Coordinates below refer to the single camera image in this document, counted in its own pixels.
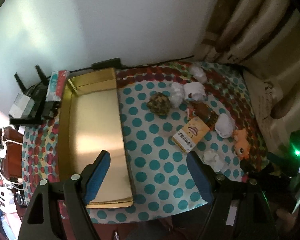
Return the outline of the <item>white plastic bag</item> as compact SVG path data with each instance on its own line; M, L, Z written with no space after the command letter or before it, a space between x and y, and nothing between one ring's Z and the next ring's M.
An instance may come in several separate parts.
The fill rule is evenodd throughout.
M178 82L173 82L170 85L170 97L169 100L173 108L178 108L184 100L184 85Z
M203 163L209 165L214 172L220 172L226 165L222 158L215 150L207 150L202 157Z
M189 68L189 72L201 84L206 83L207 76L199 64L197 63L192 64Z

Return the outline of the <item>yellow medicine box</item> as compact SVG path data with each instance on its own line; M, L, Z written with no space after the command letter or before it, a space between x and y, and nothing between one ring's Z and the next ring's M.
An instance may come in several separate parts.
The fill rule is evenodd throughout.
M184 153L189 153L209 131L207 124L196 116L179 129L172 140Z

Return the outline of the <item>orange toy pig figure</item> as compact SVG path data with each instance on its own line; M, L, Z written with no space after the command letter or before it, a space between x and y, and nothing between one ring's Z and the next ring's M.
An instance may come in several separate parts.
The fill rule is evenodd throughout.
M248 133L245 128L234 130L232 133L232 137L235 141L235 153L241 160L249 158L250 144L247 141L247 136Z

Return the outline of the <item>camouflage sock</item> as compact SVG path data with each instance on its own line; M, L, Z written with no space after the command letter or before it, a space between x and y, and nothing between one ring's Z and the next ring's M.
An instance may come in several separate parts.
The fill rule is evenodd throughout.
M172 105L168 96L163 93L155 93L147 102L147 107L152 113L163 116L168 115Z

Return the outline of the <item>red snack packet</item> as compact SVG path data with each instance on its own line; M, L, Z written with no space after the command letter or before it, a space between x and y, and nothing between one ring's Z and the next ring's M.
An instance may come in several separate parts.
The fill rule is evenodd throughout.
M187 113L187 119L191 120L194 116L194 108L193 107L187 107L186 113Z

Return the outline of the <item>gold metal tray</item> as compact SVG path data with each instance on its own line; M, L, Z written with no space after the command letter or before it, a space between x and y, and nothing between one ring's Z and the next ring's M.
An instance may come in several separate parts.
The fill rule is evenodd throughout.
M95 161L102 150L110 167L90 209L117 209L133 205L133 190L121 128L114 68L67 79L63 93L57 141L58 173L66 180Z

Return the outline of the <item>polka dot tablecloth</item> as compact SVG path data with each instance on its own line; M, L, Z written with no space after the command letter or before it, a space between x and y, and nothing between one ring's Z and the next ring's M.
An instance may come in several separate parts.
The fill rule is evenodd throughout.
M207 75L204 84L205 103L217 114L231 116L238 129L245 128L250 143L250 164L257 170L265 168L266 144L255 120L245 81L234 67L199 62ZM89 209L93 223L116 224L141 222L168 217L205 205L188 171L185 154L171 140L187 123L182 103L166 116L151 113L147 101L155 92L170 95L170 84L188 83L192 79L189 63L177 62L161 66L116 71L119 88L120 118L132 168L136 198L131 207L122 209ZM26 203L41 179L59 179L57 164L59 115L38 128L25 128L21 171ZM207 133L194 148L202 156L213 149L226 166L222 174L240 181L244 172L234 152L233 139L223 139L214 130Z

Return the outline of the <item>black wifi router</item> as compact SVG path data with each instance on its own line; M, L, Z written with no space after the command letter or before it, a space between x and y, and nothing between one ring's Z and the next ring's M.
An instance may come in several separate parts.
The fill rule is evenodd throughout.
M15 128L18 128L19 126L42 125L44 119L52 119L57 115L58 109L61 105L59 102L45 101L49 80L38 65L36 65L35 68L41 82L30 88L26 88L21 79L19 79L18 74L14 74L14 77L22 91L21 93L34 100L34 107L28 117L23 119L14 119L8 115L10 117L10 124L15 126Z

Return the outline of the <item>red wooden nightstand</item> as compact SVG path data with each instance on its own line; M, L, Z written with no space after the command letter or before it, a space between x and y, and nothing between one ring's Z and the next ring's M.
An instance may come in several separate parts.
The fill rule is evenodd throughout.
M14 184L19 184L22 179L21 152L23 135L10 126L3 129L7 153L4 159L0 158L0 175Z

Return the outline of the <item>white printed pillow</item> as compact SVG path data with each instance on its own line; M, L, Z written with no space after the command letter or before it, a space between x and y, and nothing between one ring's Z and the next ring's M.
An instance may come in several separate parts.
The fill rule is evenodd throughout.
M271 117L271 110L283 99L282 89L274 78L262 80L247 71L243 72L243 77L267 149L282 155L288 150L290 134L300 128L298 117L292 113L292 109L282 118Z

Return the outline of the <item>white small box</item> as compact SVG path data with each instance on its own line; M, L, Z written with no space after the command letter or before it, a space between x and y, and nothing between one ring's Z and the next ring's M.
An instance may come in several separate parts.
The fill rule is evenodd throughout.
M34 100L29 96L18 93L10 108L9 116L14 119L23 119L29 116L34 107Z

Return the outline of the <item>red teal tissue pack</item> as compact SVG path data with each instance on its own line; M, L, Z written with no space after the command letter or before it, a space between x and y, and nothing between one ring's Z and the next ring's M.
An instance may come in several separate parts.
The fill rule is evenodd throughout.
M60 102L62 100L65 83L68 79L69 71L59 70L51 73L47 88L46 102Z

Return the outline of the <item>black power adapter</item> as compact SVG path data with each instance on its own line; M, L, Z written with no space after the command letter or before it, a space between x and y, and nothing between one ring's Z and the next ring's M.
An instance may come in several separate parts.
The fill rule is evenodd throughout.
M121 69L122 68L122 63L121 59L119 57L93 63L91 65L93 70L101 70L101 69L106 69L106 68L116 68L116 69Z

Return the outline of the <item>beige printed curtain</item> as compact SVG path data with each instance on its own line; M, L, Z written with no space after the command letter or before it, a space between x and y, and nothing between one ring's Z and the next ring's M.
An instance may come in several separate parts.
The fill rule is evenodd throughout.
M300 115L300 0L217 0L195 57L272 81L273 119Z

